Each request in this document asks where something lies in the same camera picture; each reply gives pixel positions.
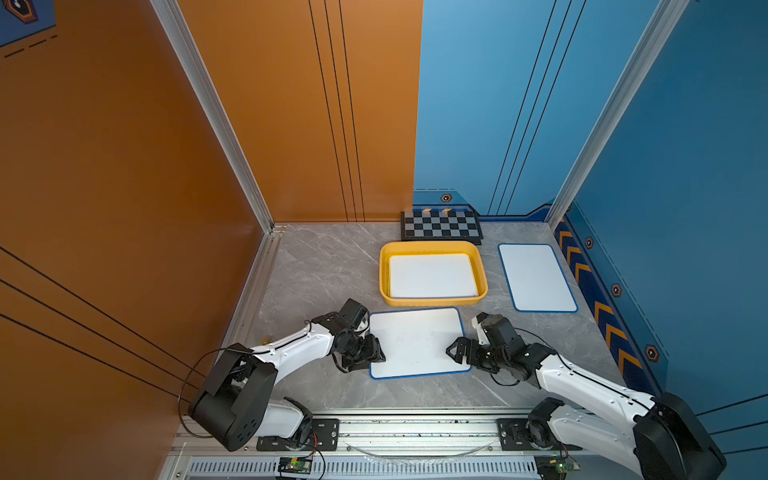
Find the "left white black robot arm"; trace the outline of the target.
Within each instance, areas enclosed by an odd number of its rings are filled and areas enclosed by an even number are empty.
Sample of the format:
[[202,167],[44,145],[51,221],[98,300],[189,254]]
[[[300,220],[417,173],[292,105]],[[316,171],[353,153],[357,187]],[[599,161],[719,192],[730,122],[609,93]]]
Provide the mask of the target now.
[[315,360],[329,357],[348,374],[383,363],[379,339],[369,332],[370,312],[349,299],[340,310],[305,323],[294,334],[259,347],[234,343],[218,356],[186,415],[226,450],[244,447],[254,437],[277,438],[291,448],[313,448],[313,414],[300,402],[274,400],[281,380]]

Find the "yellow plastic storage box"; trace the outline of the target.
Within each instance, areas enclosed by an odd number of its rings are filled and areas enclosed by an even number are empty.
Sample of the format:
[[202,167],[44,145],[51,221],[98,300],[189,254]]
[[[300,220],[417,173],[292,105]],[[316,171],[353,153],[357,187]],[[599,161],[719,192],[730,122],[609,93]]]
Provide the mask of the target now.
[[379,291],[393,307],[458,307],[477,304],[489,286],[472,243],[406,241],[381,248]]

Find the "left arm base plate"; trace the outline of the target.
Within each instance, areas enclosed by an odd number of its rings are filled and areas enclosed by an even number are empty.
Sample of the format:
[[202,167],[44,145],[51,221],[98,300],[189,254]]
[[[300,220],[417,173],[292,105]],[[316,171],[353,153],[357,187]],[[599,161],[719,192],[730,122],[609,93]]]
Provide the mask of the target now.
[[288,438],[259,437],[256,449],[260,452],[322,452],[335,451],[338,445],[340,422],[335,418],[312,419],[303,422],[296,433]]

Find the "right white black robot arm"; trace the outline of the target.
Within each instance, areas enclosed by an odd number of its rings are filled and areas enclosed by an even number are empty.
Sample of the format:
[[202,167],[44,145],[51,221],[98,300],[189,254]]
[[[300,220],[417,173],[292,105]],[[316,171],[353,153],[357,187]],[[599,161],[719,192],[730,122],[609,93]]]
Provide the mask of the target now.
[[547,397],[528,414],[524,439],[540,450],[580,447],[645,479],[717,479],[719,449],[680,397],[633,390],[567,360],[549,343],[524,340],[504,316],[473,320],[475,338],[458,337],[445,353],[457,364],[528,383]]

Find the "yellow-framed whiteboard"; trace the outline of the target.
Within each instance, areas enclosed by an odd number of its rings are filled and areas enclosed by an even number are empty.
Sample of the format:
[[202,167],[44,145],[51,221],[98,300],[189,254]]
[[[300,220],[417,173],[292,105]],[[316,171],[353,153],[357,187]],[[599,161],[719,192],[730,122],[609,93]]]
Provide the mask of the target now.
[[390,296],[443,299],[478,295],[470,257],[464,253],[396,255],[389,261]]

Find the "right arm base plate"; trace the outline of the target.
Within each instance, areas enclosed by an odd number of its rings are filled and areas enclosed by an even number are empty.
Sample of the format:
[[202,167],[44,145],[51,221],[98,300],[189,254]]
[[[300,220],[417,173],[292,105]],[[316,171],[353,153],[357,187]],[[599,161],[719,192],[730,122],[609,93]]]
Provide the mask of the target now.
[[563,445],[544,423],[524,418],[500,418],[496,421],[498,436],[503,451],[579,451],[575,445]]

